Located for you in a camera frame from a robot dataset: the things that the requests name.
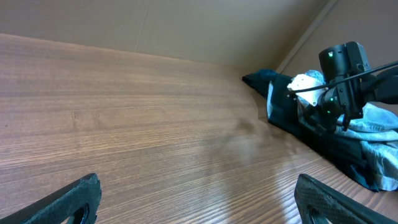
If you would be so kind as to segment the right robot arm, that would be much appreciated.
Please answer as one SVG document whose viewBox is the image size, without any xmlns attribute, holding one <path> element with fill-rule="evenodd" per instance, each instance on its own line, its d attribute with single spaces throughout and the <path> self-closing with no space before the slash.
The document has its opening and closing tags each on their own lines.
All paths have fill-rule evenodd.
<svg viewBox="0 0 398 224">
<path fill-rule="evenodd" d="M 397 62 L 372 69 L 364 47 L 357 42 L 327 48 L 318 58 L 328 89 L 302 118 L 315 130 L 332 133 L 340 116 L 347 130 L 350 121 L 364 117 L 368 102 L 397 104 Z"/>
</svg>

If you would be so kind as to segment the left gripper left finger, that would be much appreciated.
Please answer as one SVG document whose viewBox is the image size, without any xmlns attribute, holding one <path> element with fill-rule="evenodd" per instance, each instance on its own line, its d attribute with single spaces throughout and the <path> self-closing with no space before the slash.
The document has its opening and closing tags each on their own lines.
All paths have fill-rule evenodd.
<svg viewBox="0 0 398 224">
<path fill-rule="evenodd" d="M 1 223 L 20 224 L 94 224 L 102 196 L 95 173 L 68 184 L 58 191 L 1 219 Z"/>
</svg>

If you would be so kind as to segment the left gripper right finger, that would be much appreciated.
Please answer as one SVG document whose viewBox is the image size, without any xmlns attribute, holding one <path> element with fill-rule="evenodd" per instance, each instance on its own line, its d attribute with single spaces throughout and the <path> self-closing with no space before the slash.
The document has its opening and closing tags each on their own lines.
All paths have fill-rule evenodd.
<svg viewBox="0 0 398 224">
<path fill-rule="evenodd" d="M 294 197 L 303 223 L 397 224 L 307 174 L 298 176 Z"/>
</svg>

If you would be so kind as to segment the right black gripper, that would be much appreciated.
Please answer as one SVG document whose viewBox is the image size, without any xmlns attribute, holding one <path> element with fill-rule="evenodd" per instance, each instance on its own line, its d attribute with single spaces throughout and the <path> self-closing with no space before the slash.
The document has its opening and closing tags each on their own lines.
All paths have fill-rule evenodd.
<svg viewBox="0 0 398 224">
<path fill-rule="evenodd" d="M 303 117 L 318 132 L 336 131 L 338 119 L 343 117 L 341 125 L 346 131 L 350 124 L 350 90 L 347 86 L 329 90 L 313 90 L 305 97 L 309 106 L 303 111 Z"/>
</svg>

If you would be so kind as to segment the light blue denim shorts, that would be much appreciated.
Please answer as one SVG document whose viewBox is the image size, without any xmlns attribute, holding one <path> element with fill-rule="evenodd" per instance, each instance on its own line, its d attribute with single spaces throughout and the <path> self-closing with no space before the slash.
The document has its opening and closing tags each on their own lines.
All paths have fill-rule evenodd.
<svg viewBox="0 0 398 224">
<path fill-rule="evenodd" d="M 323 133 L 302 121 L 308 106 L 298 99 L 299 122 L 309 132 L 305 140 L 314 151 L 369 190 L 397 190 L 397 116 L 394 113 L 368 103 L 364 106 L 364 117 L 350 121 L 346 131 L 340 116 L 336 131 Z"/>
</svg>

